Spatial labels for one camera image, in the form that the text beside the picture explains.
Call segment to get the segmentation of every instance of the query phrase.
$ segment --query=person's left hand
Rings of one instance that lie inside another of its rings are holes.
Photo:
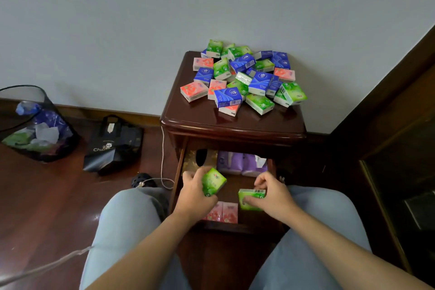
[[[178,196],[174,213],[187,217],[190,226],[207,216],[218,202],[216,195],[206,197],[202,191],[202,178],[210,169],[211,167],[203,166],[195,174],[183,172],[183,188]]]

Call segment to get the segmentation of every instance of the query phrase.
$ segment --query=person's left arm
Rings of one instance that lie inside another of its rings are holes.
[[[87,290],[156,289],[178,243],[218,202],[215,195],[206,197],[202,192],[202,177],[208,171],[200,168],[194,175],[184,172],[174,212]]]

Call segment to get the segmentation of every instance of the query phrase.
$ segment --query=jeans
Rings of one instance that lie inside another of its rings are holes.
[[[361,247],[371,250],[358,212],[344,194],[325,188],[288,187],[303,210]],[[133,188],[117,193],[101,212],[84,266],[80,289],[88,287],[156,229],[167,213],[164,189]],[[174,255],[160,289],[190,289]],[[289,230],[258,271],[250,289],[340,289],[307,243]]]

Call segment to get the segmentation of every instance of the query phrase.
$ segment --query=trash bin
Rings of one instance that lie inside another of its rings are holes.
[[[20,154],[53,162],[71,153],[80,136],[45,91],[34,85],[0,89],[0,142]]]

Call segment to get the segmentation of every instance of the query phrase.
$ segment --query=hand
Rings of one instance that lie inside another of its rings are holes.
[[[291,198],[284,183],[279,182],[270,172],[260,174],[254,183],[255,189],[266,189],[267,194],[264,198],[245,196],[244,201],[249,205],[263,209],[269,216],[287,223],[289,214],[295,209],[299,209]]]
[[[202,178],[211,167],[201,167],[196,173],[183,172],[183,188],[178,196],[174,213],[188,218],[190,226],[201,220],[211,211],[218,202],[218,197],[206,197],[202,191]]]

